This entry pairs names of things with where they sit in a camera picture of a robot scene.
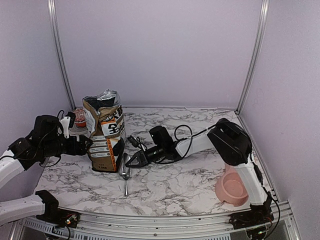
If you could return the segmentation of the silver metal scoop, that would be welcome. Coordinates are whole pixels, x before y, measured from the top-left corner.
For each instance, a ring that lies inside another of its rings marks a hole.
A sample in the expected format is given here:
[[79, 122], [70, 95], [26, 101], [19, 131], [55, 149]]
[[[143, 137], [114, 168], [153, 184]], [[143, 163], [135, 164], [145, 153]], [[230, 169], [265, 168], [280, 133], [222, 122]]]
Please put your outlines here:
[[124, 196], [127, 197], [128, 192], [128, 180], [131, 177], [131, 168], [126, 166], [126, 163], [130, 160], [130, 156], [127, 153], [123, 153], [120, 168], [118, 174], [124, 180]]

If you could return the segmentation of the brown white dog food bag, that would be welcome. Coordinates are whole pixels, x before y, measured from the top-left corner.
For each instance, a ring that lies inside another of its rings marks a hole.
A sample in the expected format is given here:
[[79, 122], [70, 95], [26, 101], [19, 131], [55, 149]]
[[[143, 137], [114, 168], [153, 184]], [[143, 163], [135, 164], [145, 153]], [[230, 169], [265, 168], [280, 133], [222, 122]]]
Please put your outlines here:
[[116, 173], [126, 146], [125, 116], [120, 95], [106, 89], [99, 95], [82, 99], [92, 170]]

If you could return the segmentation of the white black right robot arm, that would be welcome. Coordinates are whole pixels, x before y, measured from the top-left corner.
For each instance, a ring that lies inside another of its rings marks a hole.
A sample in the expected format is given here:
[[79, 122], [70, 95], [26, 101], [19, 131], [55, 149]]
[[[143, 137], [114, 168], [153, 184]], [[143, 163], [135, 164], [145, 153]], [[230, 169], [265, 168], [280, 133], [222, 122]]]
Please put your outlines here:
[[246, 228], [274, 220], [271, 209], [274, 200], [264, 186], [263, 174], [254, 162], [253, 145], [249, 135], [236, 123], [226, 118], [189, 137], [171, 137], [164, 126], [158, 125], [149, 130], [154, 146], [144, 148], [133, 136], [129, 142], [139, 148], [124, 164], [127, 168], [139, 169], [151, 163], [173, 164], [190, 155], [208, 149], [215, 149], [224, 163], [239, 175], [245, 187], [250, 209], [230, 215], [229, 222], [234, 229]]

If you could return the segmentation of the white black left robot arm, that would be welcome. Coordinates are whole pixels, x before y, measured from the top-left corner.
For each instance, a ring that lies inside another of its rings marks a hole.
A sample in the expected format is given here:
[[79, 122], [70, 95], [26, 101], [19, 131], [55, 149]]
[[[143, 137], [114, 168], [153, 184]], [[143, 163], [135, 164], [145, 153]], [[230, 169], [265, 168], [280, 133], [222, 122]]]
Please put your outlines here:
[[[0, 185], [27, 171], [35, 163], [43, 166], [51, 157], [62, 155], [84, 156], [92, 140], [85, 135], [70, 135], [75, 115], [71, 112], [63, 118], [39, 115], [33, 130], [14, 141], [0, 157]], [[7, 224], [29, 216], [59, 227], [76, 227], [79, 213], [59, 208], [59, 201], [47, 190], [36, 191], [24, 198], [1, 202], [0, 223]]]

